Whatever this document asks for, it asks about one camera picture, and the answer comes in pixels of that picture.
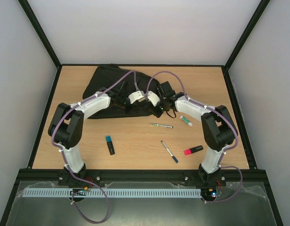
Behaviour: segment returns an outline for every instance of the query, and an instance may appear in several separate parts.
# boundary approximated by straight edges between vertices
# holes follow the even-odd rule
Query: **black bracket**
[[[100,176],[101,176],[100,171],[92,172],[91,174],[89,174],[86,170],[85,164],[82,167],[82,169],[78,173],[74,173],[74,175],[82,179],[91,177],[93,179],[93,183],[95,183],[98,186],[100,185]],[[68,187],[74,187],[74,188],[89,186],[89,183],[73,178],[69,170],[65,167],[63,168],[63,170],[58,172],[58,176],[59,176],[59,181],[58,181],[59,186],[68,186]]]
[[[204,180],[202,179],[202,176],[200,175],[201,169],[202,169],[201,165],[199,165],[199,170],[196,173],[194,173],[192,171],[186,171],[184,173],[185,186],[195,186],[195,187],[200,187],[203,189],[204,188],[213,188],[213,187],[218,186],[218,181],[220,182],[221,186],[226,186],[226,181],[222,180],[224,177],[223,177],[223,173],[220,169],[214,173],[208,174]]]
[[[183,93],[175,93],[168,81],[161,83],[157,87],[157,90],[160,101],[155,107],[151,107],[149,112],[157,118],[162,116],[163,112],[168,112],[170,110],[177,112],[175,101],[182,97]]]
[[[133,105],[130,103],[130,99],[123,94],[127,85],[128,83],[126,81],[122,81],[121,87],[119,89],[114,87],[107,92],[108,96],[111,98],[110,106],[123,108],[127,112],[132,109]],[[102,87],[98,91],[103,92],[104,90],[106,90],[106,88]]]
[[[228,109],[225,106],[220,105],[219,107],[216,107],[215,110],[223,115],[237,132]],[[201,122],[205,141],[213,150],[221,151],[224,146],[233,143],[235,139],[233,131],[226,122],[214,112],[204,113],[201,116]]]
[[[70,110],[71,106],[65,103],[58,105],[55,114],[50,123],[48,134],[52,136],[57,124],[66,112]],[[61,123],[59,129],[56,132],[54,141],[60,143],[66,148],[76,146],[82,137],[84,113],[82,111],[73,110],[65,120],[69,120],[67,124],[64,121]]]

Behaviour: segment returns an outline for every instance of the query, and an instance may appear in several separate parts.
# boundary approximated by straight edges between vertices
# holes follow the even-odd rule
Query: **black cable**
[[[170,118],[173,118],[173,119],[175,119],[176,118],[176,113],[175,113],[175,111],[173,110],[173,113],[174,113],[174,117],[173,116],[171,116],[171,115],[169,115],[169,113],[168,113],[168,111],[166,111],[166,114],[170,117]]]

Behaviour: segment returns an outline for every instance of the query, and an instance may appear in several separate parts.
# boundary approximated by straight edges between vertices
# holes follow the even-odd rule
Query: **pink highlighter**
[[[197,147],[193,147],[193,148],[190,148],[190,149],[187,149],[187,150],[184,150],[184,155],[189,155],[189,154],[192,154],[192,153],[195,153],[195,152],[199,152],[203,150],[203,146],[197,146]]]

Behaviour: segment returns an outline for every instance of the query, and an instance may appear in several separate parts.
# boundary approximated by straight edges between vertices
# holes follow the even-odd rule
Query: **white wall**
[[[229,58],[260,0],[29,0],[61,63]]]
[[[230,74],[258,167],[290,226],[290,0],[269,3]]]
[[[25,168],[56,68],[17,0],[0,0],[0,219]]]

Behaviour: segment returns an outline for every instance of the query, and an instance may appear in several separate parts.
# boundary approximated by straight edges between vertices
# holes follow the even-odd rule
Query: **white cable tray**
[[[116,189],[105,188],[108,198],[201,198],[200,189]],[[26,188],[22,197],[72,197],[72,188]],[[104,198],[98,188],[79,192],[75,197]]]

